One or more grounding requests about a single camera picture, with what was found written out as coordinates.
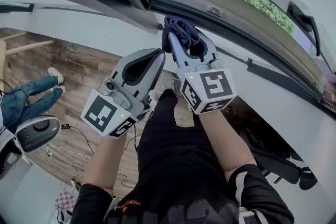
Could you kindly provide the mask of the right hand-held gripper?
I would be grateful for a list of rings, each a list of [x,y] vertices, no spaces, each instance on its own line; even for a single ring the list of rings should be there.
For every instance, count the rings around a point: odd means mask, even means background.
[[[231,71],[218,59],[215,44],[202,31],[197,32],[200,42],[190,49],[185,48],[175,32],[169,32],[168,37],[178,66],[180,92],[191,110],[199,115],[226,108],[237,92]]]

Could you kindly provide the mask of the person's left forearm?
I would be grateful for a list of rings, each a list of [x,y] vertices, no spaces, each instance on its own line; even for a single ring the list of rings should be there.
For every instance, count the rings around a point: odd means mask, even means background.
[[[91,184],[113,195],[113,187],[127,135],[118,139],[103,137],[85,170],[83,183]]]

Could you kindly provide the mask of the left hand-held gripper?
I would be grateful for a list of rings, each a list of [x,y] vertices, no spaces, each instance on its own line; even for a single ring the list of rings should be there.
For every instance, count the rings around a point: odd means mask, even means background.
[[[148,93],[164,64],[165,53],[159,48],[123,57],[111,73],[112,78],[105,78],[99,90],[91,91],[81,119],[103,137],[121,137],[149,112]]]

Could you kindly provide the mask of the light wooden chair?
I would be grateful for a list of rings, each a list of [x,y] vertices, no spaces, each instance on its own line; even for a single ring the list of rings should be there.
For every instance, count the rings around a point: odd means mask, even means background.
[[[52,56],[59,48],[55,39],[33,34],[2,30],[6,49],[11,53],[5,57],[4,79],[10,86],[47,75],[47,68],[52,65]]]

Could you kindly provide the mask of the metal lock keeper plate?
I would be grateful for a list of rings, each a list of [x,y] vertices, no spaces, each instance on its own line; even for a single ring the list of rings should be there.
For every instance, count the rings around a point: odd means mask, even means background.
[[[218,17],[221,17],[223,14],[222,10],[215,6],[207,6],[206,11]]]

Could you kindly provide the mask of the dark blue cloth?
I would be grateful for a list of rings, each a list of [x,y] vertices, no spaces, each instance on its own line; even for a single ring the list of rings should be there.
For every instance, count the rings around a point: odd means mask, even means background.
[[[206,55],[206,43],[200,38],[196,27],[182,17],[171,15],[165,16],[162,33],[162,49],[166,53],[172,53],[172,48],[169,43],[170,32],[176,34],[181,46],[189,51],[191,56],[201,58]]]

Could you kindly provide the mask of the black printed t-shirt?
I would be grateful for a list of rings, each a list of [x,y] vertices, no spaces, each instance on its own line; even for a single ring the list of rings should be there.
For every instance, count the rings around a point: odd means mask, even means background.
[[[103,189],[81,187],[70,224],[294,224],[295,219],[259,168],[247,164],[225,181],[204,167],[142,175],[111,208]]]

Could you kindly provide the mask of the black office chair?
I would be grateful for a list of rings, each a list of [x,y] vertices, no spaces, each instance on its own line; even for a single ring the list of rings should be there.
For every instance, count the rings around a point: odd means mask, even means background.
[[[278,176],[274,184],[285,180],[293,185],[298,184],[301,190],[309,190],[317,184],[318,180],[308,166],[299,167],[289,160],[293,158],[302,161],[301,157],[290,147],[276,148],[275,145],[269,144],[270,148],[267,148],[260,137],[248,129],[242,130],[239,135],[251,150],[262,175],[264,177],[269,174]]]

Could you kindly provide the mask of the person's right forearm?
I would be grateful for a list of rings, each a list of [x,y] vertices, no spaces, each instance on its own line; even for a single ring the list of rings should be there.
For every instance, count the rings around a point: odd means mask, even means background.
[[[202,113],[199,118],[226,180],[240,167],[247,164],[256,165],[249,147],[221,111]]]

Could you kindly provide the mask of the person's right white shoe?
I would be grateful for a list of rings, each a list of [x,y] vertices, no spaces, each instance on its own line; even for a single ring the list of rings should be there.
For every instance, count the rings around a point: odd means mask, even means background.
[[[194,120],[192,112],[187,108],[185,102],[179,101],[174,109],[176,124],[180,127],[193,127]]]

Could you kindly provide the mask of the black trousers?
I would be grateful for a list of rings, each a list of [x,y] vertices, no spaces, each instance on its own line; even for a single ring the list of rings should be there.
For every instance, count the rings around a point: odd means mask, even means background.
[[[137,187],[225,190],[224,173],[199,117],[194,116],[194,127],[177,126],[176,105],[174,91],[164,90],[144,127]]]

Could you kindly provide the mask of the person's white shoe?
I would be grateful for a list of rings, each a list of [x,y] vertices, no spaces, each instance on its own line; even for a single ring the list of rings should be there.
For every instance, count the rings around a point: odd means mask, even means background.
[[[160,85],[161,85],[162,90],[171,89],[175,91],[173,74],[166,70],[163,71],[160,76]]]
[[[174,109],[176,124],[180,127],[193,127],[194,120],[192,112],[187,108],[185,102],[179,101]]]

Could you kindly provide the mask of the person's left white shoe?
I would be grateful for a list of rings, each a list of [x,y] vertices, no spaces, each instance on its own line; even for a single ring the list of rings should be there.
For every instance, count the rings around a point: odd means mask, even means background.
[[[171,89],[175,91],[173,74],[166,70],[163,71],[160,76],[160,85],[161,85],[162,90]]]

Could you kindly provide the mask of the grey oval device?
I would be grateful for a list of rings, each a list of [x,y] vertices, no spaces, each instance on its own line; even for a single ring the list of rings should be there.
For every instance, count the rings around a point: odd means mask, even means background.
[[[30,154],[53,140],[61,130],[58,118],[40,115],[21,123],[16,129],[18,145],[24,154]]]

